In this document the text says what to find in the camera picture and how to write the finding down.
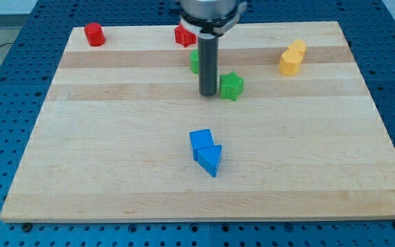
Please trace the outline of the white clamp tool mount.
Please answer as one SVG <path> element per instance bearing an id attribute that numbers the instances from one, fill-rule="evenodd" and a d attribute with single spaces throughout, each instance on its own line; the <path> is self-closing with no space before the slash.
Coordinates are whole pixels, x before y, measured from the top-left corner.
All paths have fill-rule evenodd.
<path id="1" fill-rule="evenodd" d="M 181 1 L 180 23 L 198 38 L 223 36 L 246 11 L 246 1 Z"/>

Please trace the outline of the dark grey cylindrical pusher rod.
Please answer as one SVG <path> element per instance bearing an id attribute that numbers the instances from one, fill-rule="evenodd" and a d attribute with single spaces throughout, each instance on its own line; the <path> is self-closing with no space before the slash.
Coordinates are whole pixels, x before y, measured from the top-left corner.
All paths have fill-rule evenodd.
<path id="1" fill-rule="evenodd" d="M 198 38 L 199 91 L 205 97 L 217 92 L 218 38 Z"/>

